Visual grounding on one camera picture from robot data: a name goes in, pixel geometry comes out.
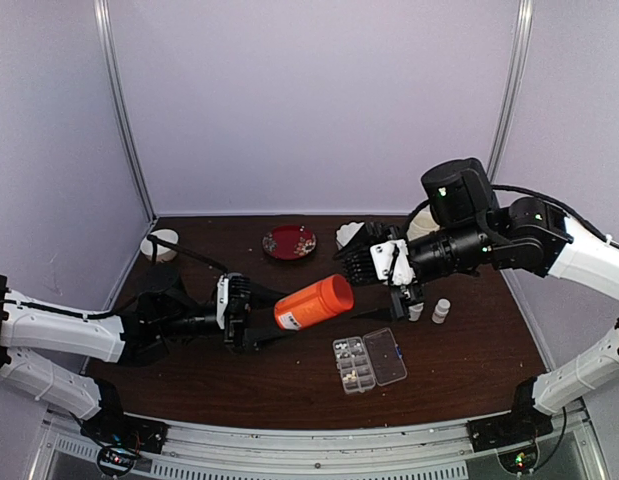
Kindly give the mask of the orange pill bottle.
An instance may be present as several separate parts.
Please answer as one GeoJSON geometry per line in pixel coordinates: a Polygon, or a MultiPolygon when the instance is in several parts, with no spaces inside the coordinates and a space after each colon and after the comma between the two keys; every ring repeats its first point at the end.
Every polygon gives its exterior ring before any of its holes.
{"type": "Polygon", "coordinates": [[[354,303],[352,287],[335,274],[279,300],[274,319],[283,330],[299,331],[352,310],[354,303]]]}

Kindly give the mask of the small white bottle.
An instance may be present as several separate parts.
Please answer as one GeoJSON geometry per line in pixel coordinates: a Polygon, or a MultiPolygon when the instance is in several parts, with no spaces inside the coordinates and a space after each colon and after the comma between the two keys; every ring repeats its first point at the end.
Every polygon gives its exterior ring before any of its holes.
{"type": "Polygon", "coordinates": [[[423,304],[412,305],[408,308],[408,320],[411,322],[416,322],[419,320],[424,309],[423,304]]]}
{"type": "Polygon", "coordinates": [[[450,308],[451,302],[448,299],[439,299],[432,312],[431,320],[435,324],[443,324],[449,314],[450,308]]]}

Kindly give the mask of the clear plastic pill organizer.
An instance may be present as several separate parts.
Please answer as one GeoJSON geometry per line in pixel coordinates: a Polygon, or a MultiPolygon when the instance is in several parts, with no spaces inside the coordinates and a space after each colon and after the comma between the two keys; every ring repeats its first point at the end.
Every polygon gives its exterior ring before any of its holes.
{"type": "Polygon", "coordinates": [[[345,394],[362,394],[376,387],[384,387],[403,381],[408,377],[402,352],[390,328],[385,327],[367,333],[362,337],[351,336],[341,339],[332,342],[332,353],[345,394]],[[359,338],[364,353],[337,359],[333,350],[333,343],[348,338],[359,338]],[[351,370],[355,370],[358,376],[358,385],[354,388],[348,388],[342,382],[342,374],[351,370]]]}

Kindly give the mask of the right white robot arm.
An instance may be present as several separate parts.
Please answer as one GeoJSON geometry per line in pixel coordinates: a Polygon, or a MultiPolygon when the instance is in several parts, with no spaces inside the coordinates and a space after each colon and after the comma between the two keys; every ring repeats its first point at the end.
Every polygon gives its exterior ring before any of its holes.
{"type": "Polygon", "coordinates": [[[389,289],[389,306],[368,317],[415,320],[425,284],[481,265],[569,280],[619,301],[619,244],[568,205],[517,187],[518,199],[500,206],[476,158],[441,163],[421,183],[427,198],[418,207],[437,230],[409,239],[406,226],[350,222],[336,231],[334,257],[348,282],[389,289]]]}

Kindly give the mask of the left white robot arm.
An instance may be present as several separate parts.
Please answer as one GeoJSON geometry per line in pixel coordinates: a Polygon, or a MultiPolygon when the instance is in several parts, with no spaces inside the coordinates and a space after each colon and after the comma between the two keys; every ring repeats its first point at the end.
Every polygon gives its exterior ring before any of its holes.
{"type": "Polygon", "coordinates": [[[98,359],[125,367],[150,365],[168,353],[175,340],[219,336],[242,353],[287,337],[273,320],[252,324],[255,310],[269,310],[282,297],[237,273],[219,278],[214,299],[200,303],[186,291],[178,270],[167,264],[150,268],[135,296],[122,308],[87,311],[26,296],[0,274],[0,382],[36,400],[59,406],[95,429],[112,444],[126,442],[133,424],[123,415],[116,389],[81,377],[41,356],[49,350],[98,359]]]}

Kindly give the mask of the white pills in organizer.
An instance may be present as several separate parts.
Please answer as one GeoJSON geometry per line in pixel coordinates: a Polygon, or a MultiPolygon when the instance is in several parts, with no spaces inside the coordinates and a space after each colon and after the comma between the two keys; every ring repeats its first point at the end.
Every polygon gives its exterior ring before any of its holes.
{"type": "Polygon", "coordinates": [[[337,359],[349,358],[364,353],[363,345],[359,338],[337,340],[333,343],[333,350],[337,359]]]}

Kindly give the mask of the cream pills in organizer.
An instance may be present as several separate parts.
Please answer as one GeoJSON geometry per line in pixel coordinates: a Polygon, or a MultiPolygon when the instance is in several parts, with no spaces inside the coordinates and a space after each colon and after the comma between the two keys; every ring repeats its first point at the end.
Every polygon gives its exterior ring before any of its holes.
{"type": "Polygon", "coordinates": [[[344,372],[342,374],[342,382],[348,388],[354,388],[358,385],[358,376],[355,370],[351,370],[349,372],[344,372]]]}

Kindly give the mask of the white scalloped bowl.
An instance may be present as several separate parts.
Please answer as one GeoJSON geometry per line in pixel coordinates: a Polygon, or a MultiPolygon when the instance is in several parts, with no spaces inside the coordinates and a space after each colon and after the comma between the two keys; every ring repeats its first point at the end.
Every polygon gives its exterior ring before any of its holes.
{"type": "Polygon", "coordinates": [[[350,222],[347,224],[342,224],[335,232],[337,248],[339,250],[343,249],[363,226],[363,222],[350,222]]]}

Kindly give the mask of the cream ribbed mug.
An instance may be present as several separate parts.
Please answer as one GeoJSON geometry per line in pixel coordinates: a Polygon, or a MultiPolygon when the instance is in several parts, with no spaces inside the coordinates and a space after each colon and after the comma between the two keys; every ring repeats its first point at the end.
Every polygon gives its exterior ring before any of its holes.
{"type": "Polygon", "coordinates": [[[439,229],[439,225],[433,219],[433,216],[428,208],[419,212],[411,221],[407,230],[409,240],[423,237],[439,229]]]}

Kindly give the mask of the red floral plate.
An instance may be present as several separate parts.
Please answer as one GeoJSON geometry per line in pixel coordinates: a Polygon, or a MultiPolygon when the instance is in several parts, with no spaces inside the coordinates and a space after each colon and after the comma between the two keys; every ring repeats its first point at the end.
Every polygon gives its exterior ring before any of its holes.
{"type": "Polygon", "coordinates": [[[317,237],[305,225],[282,225],[267,232],[261,245],[264,252],[274,259],[294,261],[314,252],[317,237]]]}

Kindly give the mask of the white ceramic rice bowl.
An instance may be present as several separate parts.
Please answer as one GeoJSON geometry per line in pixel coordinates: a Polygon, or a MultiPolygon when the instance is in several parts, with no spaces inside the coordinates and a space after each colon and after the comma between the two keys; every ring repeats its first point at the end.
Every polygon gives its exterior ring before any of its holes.
{"type": "Polygon", "coordinates": [[[171,248],[171,245],[177,245],[179,241],[179,234],[175,230],[154,230],[150,236],[157,238],[158,242],[152,242],[146,237],[140,243],[140,252],[147,260],[155,264],[175,259],[177,252],[171,248]]]}

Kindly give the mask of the right aluminium frame post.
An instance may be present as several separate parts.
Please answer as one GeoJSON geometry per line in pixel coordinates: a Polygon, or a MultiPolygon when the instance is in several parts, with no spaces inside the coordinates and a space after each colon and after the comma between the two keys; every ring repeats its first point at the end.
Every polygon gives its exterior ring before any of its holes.
{"type": "Polygon", "coordinates": [[[525,73],[533,29],[534,5],[535,2],[533,0],[520,0],[518,2],[503,98],[489,159],[485,167],[487,178],[491,182],[497,179],[498,172],[503,163],[516,103],[525,73]]]}

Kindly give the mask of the front aluminium rail base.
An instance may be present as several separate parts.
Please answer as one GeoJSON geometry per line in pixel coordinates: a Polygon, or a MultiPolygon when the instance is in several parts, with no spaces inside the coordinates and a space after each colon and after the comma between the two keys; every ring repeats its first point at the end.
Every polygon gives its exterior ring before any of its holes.
{"type": "Polygon", "coordinates": [[[606,479],[584,404],[568,406],[554,432],[478,452],[465,419],[350,430],[265,430],[170,421],[160,453],[145,453],[129,479],[516,479],[505,465],[537,448],[532,479],[606,479]]]}

